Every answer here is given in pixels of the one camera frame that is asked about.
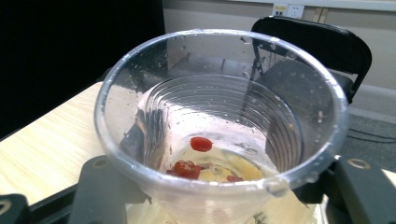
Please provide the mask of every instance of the black cable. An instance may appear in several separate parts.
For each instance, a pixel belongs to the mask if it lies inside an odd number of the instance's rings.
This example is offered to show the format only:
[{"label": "black cable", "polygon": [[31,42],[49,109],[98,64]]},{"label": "black cable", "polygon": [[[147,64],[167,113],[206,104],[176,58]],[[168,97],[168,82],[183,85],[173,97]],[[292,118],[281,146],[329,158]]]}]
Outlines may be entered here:
[{"label": "black cable", "polygon": [[349,137],[349,138],[353,138],[353,139],[356,139],[356,140],[361,140],[361,141],[365,141],[365,142],[372,142],[372,143],[381,143],[381,144],[395,144],[396,143],[396,141],[377,141],[377,140],[372,140],[372,139],[366,139],[366,138],[359,138],[359,137],[355,137],[355,136],[352,136],[352,135],[348,135],[347,137]]},{"label": "black cable", "polygon": [[367,135],[370,135],[370,136],[374,136],[374,137],[378,137],[378,138],[396,140],[395,137],[386,137],[386,136],[382,136],[382,135],[377,135],[377,134],[373,134],[373,133],[367,133],[367,132],[364,132],[364,131],[359,131],[359,130],[356,130],[356,129],[349,129],[349,130],[352,131],[352,132],[355,132],[355,133],[364,133],[364,134],[367,134]]},{"label": "black cable", "polygon": [[361,140],[361,141],[365,141],[365,142],[380,143],[380,144],[395,144],[396,143],[396,138],[394,138],[394,137],[387,137],[387,136],[382,136],[382,135],[378,135],[378,134],[367,133],[367,132],[356,130],[356,129],[349,129],[349,130],[352,132],[355,132],[355,133],[363,133],[363,134],[366,134],[366,135],[369,135],[372,137],[376,137],[376,138],[380,138],[380,139],[384,139],[384,140],[380,141],[380,140],[367,139],[367,138],[347,135],[347,137],[349,137],[349,138],[353,138],[353,139],[357,139],[357,140]]}]

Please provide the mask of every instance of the black stand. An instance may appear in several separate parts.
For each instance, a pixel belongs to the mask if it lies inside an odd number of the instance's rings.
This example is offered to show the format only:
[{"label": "black stand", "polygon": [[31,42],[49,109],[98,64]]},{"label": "black stand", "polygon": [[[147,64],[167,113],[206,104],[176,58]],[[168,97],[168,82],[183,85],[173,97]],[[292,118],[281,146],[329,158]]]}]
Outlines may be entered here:
[{"label": "black stand", "polygon": [[[318,182],[294,190],[303,203],[329,197],[329,223],[396,223],[396,188],[366,160],[341,157]],[[78,184],[28,207],[24,196],[0,196],[0,224],[124,224],[125,204],[150,200],[134,181],[116,170],[106,156],[87,161]]]}]

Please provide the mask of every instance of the red droplet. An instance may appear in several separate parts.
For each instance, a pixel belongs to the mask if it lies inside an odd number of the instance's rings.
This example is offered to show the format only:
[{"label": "red droplet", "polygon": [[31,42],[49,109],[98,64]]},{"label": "red droplet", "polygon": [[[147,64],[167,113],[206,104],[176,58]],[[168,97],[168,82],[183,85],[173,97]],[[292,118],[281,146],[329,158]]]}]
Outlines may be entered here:
[{"label": "red droplet", "polygon": [[237,181],[244,181],[244,178],[234,175],[227,175],[227,180],[229,182],[237,182]]},{"label": "red droplet", "polygon": [[201,151],[201,152],[207,152],[208,150],[212,149],[212,142],[204,137],[193,137],[190,140],[190,146],[192,149]]},{"label": "red droplet", "polygon": [[172,169],[167,170],[166,173],[188,179],[198,179],[201,166],[195,165],[192,161],[177,161]]}]

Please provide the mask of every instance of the cup rim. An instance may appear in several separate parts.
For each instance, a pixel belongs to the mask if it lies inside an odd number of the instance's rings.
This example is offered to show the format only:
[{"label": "cup rim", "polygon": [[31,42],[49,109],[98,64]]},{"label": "cup rim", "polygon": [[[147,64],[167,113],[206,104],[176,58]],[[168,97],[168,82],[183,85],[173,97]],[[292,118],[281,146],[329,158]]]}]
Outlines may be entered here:
[{"label": "cup rim", "polygon": [[[252,181],[241,181],[235,183],[214,183],[214,182],[206,182],[199,180],[189,180],[184,179],[172,175],[162,174],[155,170],[152,170],[143,164],[131,159],[128,157],[120,148],[119,144],[115,142],[115,140],[111,137],[111,134],[108,131],[108,126],[105,121],[105,110],[104,105],[106,102],[106,93],[109,92],[110,87],[113,84],[114,77],[120,71],[123,65],[128,63],[128,60],[141,52],[143,49],[161,42],[165,39],[174,38],[178,36],[186,36],[186,35],[240,35],[247,36],[251,38],[258,38],[268,42],[274,42],[281,47],[291,50],[295,52],[298,56],[305,59],[305,62],[310,64],[312,67],[317,69],[318,73],[326,79],[326,85],[330,89],[332,94],[332,100],[334,104],[334,110],[339,113],[335,114],[336,123],[336,132],[332,132],[329,136],[327,143],[323,144],[320,149],[311,156],[308,160],[303,163],[289,169],[286,172],[279,173],[277,175],[262,178],[259,180]],[[318,179],[318,175],[326,170],[330,164],[333,162],[333,158],[335,156],[336,151],[343,144],[346,133],[347,133],[347,121],[348,121],[348,113],[347,113],[347,98],[339,86],[334,77],[330,74],[330,72],[313,56],[309,53],[300,49],[289,42],[283,41],[277,37],[263,35],[258,33],[253,33],[250,31],[239,31],[239,30],[230,30],[230,29],[193,29],[187,31],[174,32],[166,35],[160,35],[145,43],[135,47],[126,53],[110,70],[108,75],[106,76],[101,89],[99,90],[95,109],[94,109],[94,125],[95,130],[99,136],[99,139],[106,151],[107,156],[110,158],[112,163],[118,167],[124,174],[129,177],[139,180],[145,181],[148,183],[158,183],[161,182],[161,185],[171,186],[169,189],[176,190],[186,190],[192,191],[195,190],[199,192],[201,190],[207,189],[208,187],[214,190],[216,193],[226,193],[223,190],[224,187],[227,189],[231,189],[233,192],[240,191],[246,192],[248,189],[267,189],[268,186],[273,186],[274,184],[282,184],[286,183],[287,188],[295,189],[298,188],[308,182],[315,182]],[[174,186],[173,183],[177,181],[179,184]]]}]

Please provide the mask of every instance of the gray carpet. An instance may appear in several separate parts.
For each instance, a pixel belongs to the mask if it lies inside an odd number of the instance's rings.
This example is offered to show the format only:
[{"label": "gray carpet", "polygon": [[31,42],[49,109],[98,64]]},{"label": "gray carpet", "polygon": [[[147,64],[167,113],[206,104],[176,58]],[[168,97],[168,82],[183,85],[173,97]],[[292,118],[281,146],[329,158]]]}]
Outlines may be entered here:
[{"label": "gray carpet", "polygon": [[396,124],[350,115],[348,137],[339,154],[367,159],[396,172]]}]

